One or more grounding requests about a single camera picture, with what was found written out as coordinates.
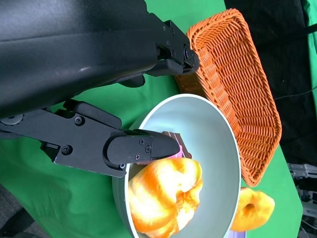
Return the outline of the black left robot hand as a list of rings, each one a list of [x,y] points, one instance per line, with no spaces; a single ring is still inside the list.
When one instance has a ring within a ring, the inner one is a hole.
[[[0,136],[37,139],[55,164],[121,178],[127,164],[177,154],[178,142],[123,130],[120,118],[74,97],[198,67],[188,37],[143,0],[3,0]]]

